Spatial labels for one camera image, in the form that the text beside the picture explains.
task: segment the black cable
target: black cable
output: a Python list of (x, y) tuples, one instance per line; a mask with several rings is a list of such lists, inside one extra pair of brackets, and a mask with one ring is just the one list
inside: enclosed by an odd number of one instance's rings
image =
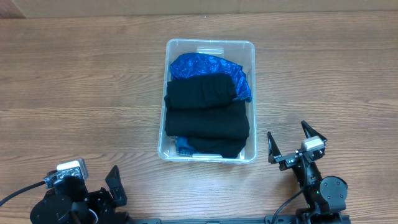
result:
[(303, 157), (301, 157), (301, 162), (302, 162), (302, 166), (303, 166), (303, 168), (304, 168), (304, 176), (305, 176), (304, 185), (303, 185), (303, 187), (301, 188), (301, 190), (300, 190), (299, 192), (297, 192), (295, 195), (293, 195), (293, 197), (289, 198), (285, 203), (283, 203), (283, 204), (278, 208), (278, 210), (276, 210), (274, 216), (272, 217), (271, 224), (274, 224), (274, 223), (275, 223), (275, 220), (276, 220), (276, 217), (278, 216), (278, 213), (279, 213), (288, 203), (290, 203), (292, 200), (294, 200), (295, 198), (297, 198), (297, 196), (299, 196), (301, 193), (303, 193), (304, 190), (307, 188), (307, 179), (308, 179), (308, 177), (307, 177), (307, 169), (305, 168), (305, 163), (304, 163), (304, 158), (303, 158)]
[(14, 192), (14, 193), (8, 195), (6, 198), (4, 198), (3, 200), (1, 200), (1, 202), (0, 202), (0, 207), (1, 207), (2, 205), (4, 205), (4, 203), (6, 203), (8, 200), (12, 199), (13, 197), (15, 197), (15, 196), (17, 196), (17, 195), (19, 195), (19, 194), (21, 194), (21, 193), (24, 193), (24, 192), (27, 191), (27, 190), (30, 190), (30, 189), (33, 189), (33, 188), (35, 188), (35, 187), (41, 186), (41, 185), (43, 185), (43, 184), (45, 184), (45, 182), (44, 182), (44, 181), (41, 181), (41, 182), (39, 182), (39, 183), (32, 184), (32, 185), (30, 185), (30, 186), (28, 186), (28, 187), (24, 187), (23, 189), (20, 189), (20, 190)]

